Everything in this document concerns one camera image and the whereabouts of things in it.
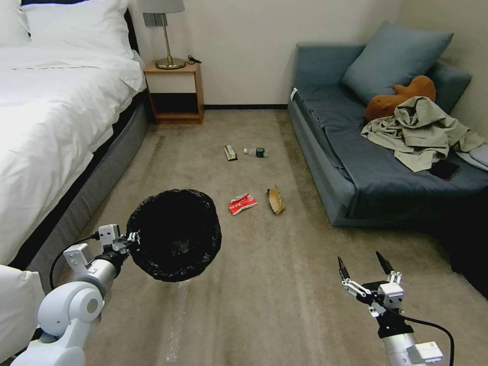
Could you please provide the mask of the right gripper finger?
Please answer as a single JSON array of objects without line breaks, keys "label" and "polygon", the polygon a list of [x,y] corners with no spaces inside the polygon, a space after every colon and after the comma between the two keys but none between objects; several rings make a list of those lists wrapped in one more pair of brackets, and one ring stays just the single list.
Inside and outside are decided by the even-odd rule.
[{"label": "right gripper finger", "polygon": [[343,288],[359,302],[371,306],[377,299],[376,282],[359,284],[350,278],[346,266],[340,256],[338,256],[338,264]]},{"label": "right gripper finger", "polygon": [[402,279],[402,273],[394,270],[391,263],[379,251],[375,251],[375,254],[378,258],[381,268],[387,275],[386,281],[378,281],[377,284],[383,285],[389,283],[399,286]]}]

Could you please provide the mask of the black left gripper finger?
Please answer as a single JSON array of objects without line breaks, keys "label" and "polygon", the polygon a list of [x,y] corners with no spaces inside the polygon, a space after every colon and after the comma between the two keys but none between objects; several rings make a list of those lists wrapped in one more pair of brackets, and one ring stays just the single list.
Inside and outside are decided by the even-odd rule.
[{"label": "black left gripper finger", "polygon": [[120,253],[130,253],[130,251],[138,250],[139,247],[140,235],[138,231],[122,235],[118,240],[118,251]]}]

